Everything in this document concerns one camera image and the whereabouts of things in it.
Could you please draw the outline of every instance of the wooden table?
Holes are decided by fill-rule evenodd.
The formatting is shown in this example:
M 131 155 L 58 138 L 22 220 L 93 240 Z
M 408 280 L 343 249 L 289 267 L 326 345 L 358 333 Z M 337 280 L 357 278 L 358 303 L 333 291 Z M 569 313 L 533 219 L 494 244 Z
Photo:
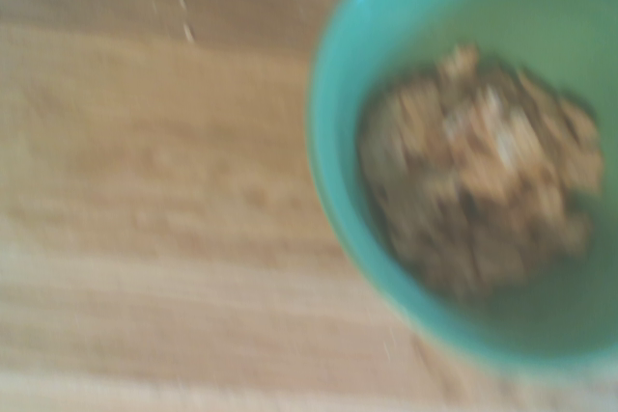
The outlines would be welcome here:
M 335 0 L 0 0 L 0 410 L 616 410 L 421 341 L 303 142 Z

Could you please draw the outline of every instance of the bowl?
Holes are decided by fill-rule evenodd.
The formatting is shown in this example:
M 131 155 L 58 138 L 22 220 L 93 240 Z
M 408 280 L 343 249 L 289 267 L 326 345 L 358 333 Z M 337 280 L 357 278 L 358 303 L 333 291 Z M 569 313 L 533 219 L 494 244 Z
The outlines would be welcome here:
M 359 173 L 356 130 L 368 95 L 404 69 L 476 42 L 587 101 L 605 157 L 604 193 L 582 199 L 595 232 L 522 288 L 458 305 L 393 259 Z M 306 110 L 323 209 L 343 248 L 412 325 L 506 372 L 597 373 L 618 363 L 618 0 L 341 0 L 323 35 Z

